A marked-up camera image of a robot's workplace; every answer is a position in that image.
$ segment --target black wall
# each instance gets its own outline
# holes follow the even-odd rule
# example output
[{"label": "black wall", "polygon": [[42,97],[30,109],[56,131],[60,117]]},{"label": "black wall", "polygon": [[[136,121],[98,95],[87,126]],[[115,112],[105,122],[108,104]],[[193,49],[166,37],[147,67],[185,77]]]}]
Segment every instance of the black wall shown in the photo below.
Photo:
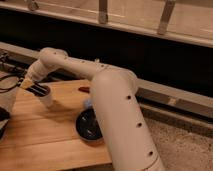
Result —
[{"label": "black wall", "polygon": [[138,77],[213,97],[213,49],[0,9],[0,41],[100,58]]}]

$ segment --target glass panel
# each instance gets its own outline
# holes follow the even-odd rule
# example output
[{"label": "glass panel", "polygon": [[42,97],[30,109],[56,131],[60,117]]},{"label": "glass panel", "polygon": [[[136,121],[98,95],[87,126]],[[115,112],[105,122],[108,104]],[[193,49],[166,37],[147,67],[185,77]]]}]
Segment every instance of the glass panel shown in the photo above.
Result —
[{"label": "glass panel", "polygon": [[164,0],[110,0],[114,3],[114,11],[117,18],[109,18],[110,21],[120,22],[131,26],[140,26],[149,29],[157,29],[165,4]]},{"label": "glass panel", "polygon": [[36,0],[39,9],[97,19],[99,0]]},{"label": "glass panel", "polygon": [[213,1],[177,1],[168,31],[213,39]]}]

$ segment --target black object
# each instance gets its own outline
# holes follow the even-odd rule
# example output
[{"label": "black object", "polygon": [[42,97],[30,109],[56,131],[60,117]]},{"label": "black object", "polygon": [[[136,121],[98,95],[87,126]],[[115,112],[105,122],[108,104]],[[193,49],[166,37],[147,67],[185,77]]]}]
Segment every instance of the black object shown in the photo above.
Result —
[{"label": "black object", "polygon": [[[10,118],[10,113],[7,112],[4,108],[0,107],[0,123],[4,120],[8,120]],[[7,123],[5,123],[2,127],[0,127],[0,139],[2,138],[5,127]]]},{"label": "black object", "polygon": [[76,130],[85,140],[102,138],[101,130],[92,108],[83,111],[76,120]]}]

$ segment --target screw hole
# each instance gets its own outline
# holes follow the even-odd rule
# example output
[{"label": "screw hole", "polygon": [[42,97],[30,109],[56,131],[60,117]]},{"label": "screw hole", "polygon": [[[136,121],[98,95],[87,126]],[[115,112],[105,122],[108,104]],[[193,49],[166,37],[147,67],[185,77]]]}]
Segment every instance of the screw hole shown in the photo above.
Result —
[{"label": "screw hole", "polygon": [[153,151],[150,151],[150,152],[149,152],[149,156],[152,156],[152,155],[153,155]]},{"label": "screw hole", "polygon": [[138,123],[136,127],[140,128],[141,126],[142,126],[142,123]]},{"label": "screw hole", "polygon": [[126,99],[127,99],[127,100],[130,100],[130,99],[131,99],[131,96],[127,96]]}]

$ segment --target white robot link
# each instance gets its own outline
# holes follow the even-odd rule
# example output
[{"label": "white robot link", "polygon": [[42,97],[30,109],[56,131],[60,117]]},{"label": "white robot link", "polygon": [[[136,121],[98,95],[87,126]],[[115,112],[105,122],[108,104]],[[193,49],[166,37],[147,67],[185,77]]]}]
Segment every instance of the white robot link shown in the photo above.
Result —
[{"label": "white robot link", "polygon": [[[59,68],[91,81],[93,108],[116,171],[165,170],[135,98],[138,79],[132,71],[44,48],[29,67],[21,87]],[[50,106],[48,96],[41,100]]]}]

